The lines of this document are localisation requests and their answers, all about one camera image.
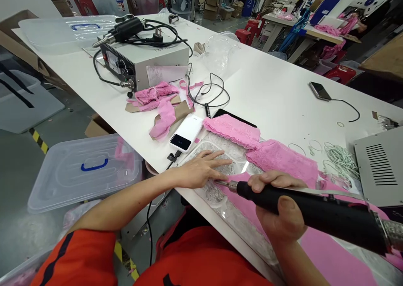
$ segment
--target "white power bank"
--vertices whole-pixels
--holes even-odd
[[[190,146],[196,139],[197,134],[203,126],[203,119],[193,114],[188,114],[175,134],[171,137],[169,143],[176,149],[186,154]]]

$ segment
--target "white wall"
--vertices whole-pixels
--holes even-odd
[[[61,17],[51,0],[0,0],[0,21],[24,9],[40,18]]]

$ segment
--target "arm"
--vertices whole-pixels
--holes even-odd
[[[224,151],[203,151],[181,167],[171,168],[157,176],[129,186],[109,196],[85,213],[68,233],[77,229],[118,231],[157,196],[174,187],[203,187],[209,178],[226,180],[213,168],[230,164],[231,160],[215,158]]]
[[[265,184],[276,187],[300,186],[306,184],[299,179],[278,171],[269,171],[252,176],[248,184],[254,192],[261,192]],[[256,207],[256,215],[269,237],[277,259],[290,286],[323,286],[329,285],[316,269],[297,240],[306,231],[301,210],[293,199],[281,196],[278,200],[279,215]]]

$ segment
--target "sewing machine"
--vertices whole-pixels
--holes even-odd
[[[360,18],[367,17],[387,0],[323,0],[310,20],[311,25],[329,25],[338,27],[344,20],[339,16],[355,11]]]

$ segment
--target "black phone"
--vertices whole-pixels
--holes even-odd
[[[311,87],[311,89],[312,89],[313,93],[315,94],[316,98],[324,100],[324,101],[331,101],[332,100],[332,98],[330,97],[330,95],[325,90],[325,88],[323,87],[322,84],[310,82],[308,85]]]
[[[252,126],[252,127],[257,127],[257,126],[254,125],[253,123],[250,123],[249,121],[246,121],[246,120],[244,120],[244,119],[242,119],[242,118],[240,118],[240,117],[238,117],[238,116],[236,116],[236,115],[234,115],[234,114],[231,114],[230,112],[227,112],[227,111],[225,111],[225,110],[223,110],[223,109],[218,109],[217,112],[214,114],[213,118],[219,117],[219,116],[224,115],[224,114],[228,114],[229,116],[231,116],[231,117],[233,117],[233,118],[235,118],[235,119],[237,119],[237,120],[239,120],[239,121],[241,121],[241,122],[244,122],[244,123],[246,123],[247,125],[250,125],[250,126]]]

